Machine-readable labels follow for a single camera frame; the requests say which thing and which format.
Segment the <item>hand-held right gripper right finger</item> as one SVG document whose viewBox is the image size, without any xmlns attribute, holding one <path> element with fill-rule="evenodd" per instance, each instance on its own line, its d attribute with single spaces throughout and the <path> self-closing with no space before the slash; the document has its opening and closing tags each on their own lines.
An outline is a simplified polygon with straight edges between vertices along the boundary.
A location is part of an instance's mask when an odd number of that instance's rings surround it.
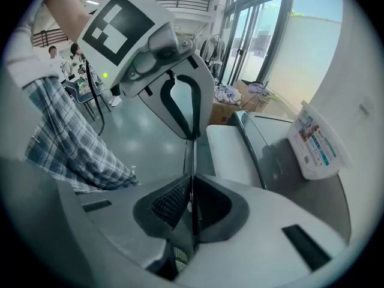
<svg viewBox="0 0 384 288">
<path fill-rule="evenodd" d="M 310 267 L 283 232 L 293 225 L 302 228 L 330 258 L 347 246 L 331 226 L 280 194 L 215 176 L 203 178 L 244 198 L 249 216 L 228 240 L 199 245 L 176 278 L 178 285 L 278 287 L 309 276 Z"/>
</svg>

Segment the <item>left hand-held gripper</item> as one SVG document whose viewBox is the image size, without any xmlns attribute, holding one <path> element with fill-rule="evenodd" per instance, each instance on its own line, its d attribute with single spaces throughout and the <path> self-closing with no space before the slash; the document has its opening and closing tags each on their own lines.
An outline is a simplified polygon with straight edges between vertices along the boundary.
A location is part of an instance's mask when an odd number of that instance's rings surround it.
<svg viewBox="0 0 384 288">
<path fill-rule="evenodd" d="M 192 139 L 170 93 L 175 75 L 167 70 L 192 55 L 195 45 L 176 34 L 174 21 L 175 15 L 154 0 L 108 0 L 91 16 L 77 43 L 106 86 L 120 84 L 129 97 L 139 94 L 175 134 Z"/>
</svg>

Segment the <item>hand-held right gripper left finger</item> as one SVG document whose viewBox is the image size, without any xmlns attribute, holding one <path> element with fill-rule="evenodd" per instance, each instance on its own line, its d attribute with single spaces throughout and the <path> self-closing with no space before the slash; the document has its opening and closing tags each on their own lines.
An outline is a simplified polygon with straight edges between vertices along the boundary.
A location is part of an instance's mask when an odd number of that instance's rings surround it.
<svg viewBox="0 0 384 288">
<path fill-rule="evenodd" d="M 111 247 L 144 269 L 183 269 L 188 265 L 187 225 L 183 216 L 190 201 L 188 174 L 138 187 L 76 195 L 65 186 L 59 195 L 76 233 L 90 225 L 103 239 L 98 249 Z"/>
</svg>

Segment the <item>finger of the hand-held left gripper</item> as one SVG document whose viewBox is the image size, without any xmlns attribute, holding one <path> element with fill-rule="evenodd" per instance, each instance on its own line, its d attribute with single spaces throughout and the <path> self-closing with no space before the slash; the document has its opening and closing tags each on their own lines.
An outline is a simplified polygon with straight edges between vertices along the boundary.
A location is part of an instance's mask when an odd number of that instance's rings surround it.
<svg viewBox="0 0 384 288">
<path fill-rule="evenodd" d="M 176 66 L 176 81 L 190 87 L 192 116 L 184 115 L 190 128 L 200 137 L 206 130 L 213 107 L 214 79 L 203 59 L 192 54 Z"/>
</svg>

